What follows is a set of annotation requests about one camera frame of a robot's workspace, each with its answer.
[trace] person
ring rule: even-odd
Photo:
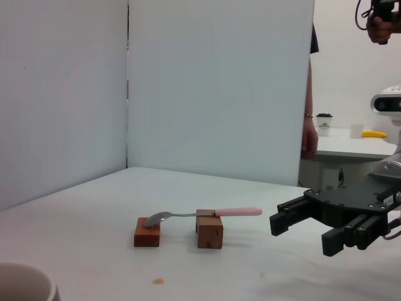
[[[310,53],[319,52],[318,39],[316,37],[315,26],[312,27],[311,51]],[[312,98],[312,68],[309,59],[308,83],[306,86],[305,99],[305,116],[303,121],[301,158],[311,159],[315,156],[318,149],[318,133],[313,125],[313,98]]]
[[[369,38],[374,43],[387,42],[393,33],[401,33],[401,24],[384,22],[379,17],[368,19],[366,23]]]

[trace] white panel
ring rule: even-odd
[[[296,184],[313,0],[131,0],[130,166]]]
[[[356,5],[356,0],[316,0],[320,52],[311,55],[314,111],[331,113],[334,127],[365,124],[365,129],[382,130],[389,142],[397,143],[399,128],[388,117],[375,115],[370,100],[401,83],[401,34],[393,34],[388,45],[373,44],[368,33],[355,25]],[[369,7],[370,1],[363,0],[360,14]],[[365,27],[366,19],[360,18],[360,24]]]
[[[2,0],[0,41],[0,209],[123,169],[127,0]]]

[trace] wooden block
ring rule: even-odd
[[[160,224],[155,224],[151,228],[145,228],[143,224],[147,218],[139,218],[135,235],[133,237],[133,246],[136,248],[157,247],[160,244]]]
[[[200,209],[196,213],[208,213],[210,210]],[[223,223],[217,216],[197,216],[196,233],[198,248],[221,249],[223,247]]]

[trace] metal spoon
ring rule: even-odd
[[[189,217],[189,216],[257,216],[262,214],[261,208],[233,208],[233,209],[218,209],[212,210],[210,213],[190,213],[190,214],[174,214],[171,212],[160,212],[149,217],[144,226],[149,228],[155,224],[159,224],[162,221],[172,216]]]

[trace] desk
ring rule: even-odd
[[[303,189],[131,168],[0,213],[0,259],[42,267],[71,301],[399,301],[401,240],[321,254],[328,230],[306,220],[270,235],[276,205]],[[139,216],[260,206],[224,218],[221,250],[196,248],[195,219],[162,223],[160,248],[133,249]],[[164,285],[152,283],[163,278]]]
[[[397,146],[379,138],[350,138],[349,129],[330,129],[328,137],[319,137],[318,151],[311,161],[301,160],[299,181],[312,189],[338,185],[340,168],[344,185],[359,180],[372,170],[376,161],[394,154]]]

